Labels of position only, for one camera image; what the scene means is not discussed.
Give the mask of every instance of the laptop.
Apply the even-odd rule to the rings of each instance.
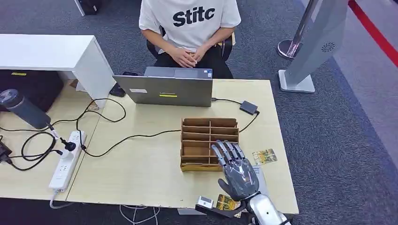
[[[211,69],[147,67],[143,76],[114,75],[137,104],[210,107]]]

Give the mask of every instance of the person's hand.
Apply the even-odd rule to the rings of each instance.
[[[191,56],[192,53],[193,52],[183,48],[173,48],[171,51],[167,52],[176,63],[184,68],[193,68],[196,66],[196,61]]]
[[[199,62],[200,60],[202,60],[203,56],[206,54],[208,50],[209,49],[207,47],[202,45],[196,50],[195,54],[193,55],[193,59]]]

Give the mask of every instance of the yellow label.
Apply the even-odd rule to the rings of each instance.
[[[172,97],[172,98],[176,98],[177,95],[159,95],[160,97]]]
[[[16,75],[16,76],[26,76],[26,73],[12,73],[11,75]]]

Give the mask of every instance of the robotic arm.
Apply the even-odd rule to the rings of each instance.
[[[238,144],[217,140],[211,148],[215,152],[228,182],[219,179],[218,184],[234,201],[240,201],[241,204],[235,210],[219,210],[213,208],[212,200],[200,196],[195,207],[197,211],[232,218],[235,214],[246,209],[252,216],[250,224],[291,225],[286,216],[276,210],[268,196],[258,191],[257,175]]]

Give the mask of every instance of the small white device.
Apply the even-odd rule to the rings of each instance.
[[[82,144],[84,144],[86,134],[82,131]],[[57,168],[55,169],[53,178],[48,186],[54,190],[64,191],[68,188],[70,178],[72,177],[73,171],[75,170],[77,161],[79,160],[80,153],[82,151],[80,145],[80,132],[73,131],[70,134],[68,142],[73,142],[76,147],[73,151],[63,150],[63,156],[61,156]]]
[[[212,209],[213,208],[213,200],[205,198],[203,196],[199,196],[198,205],[201,205],[208,209]]]

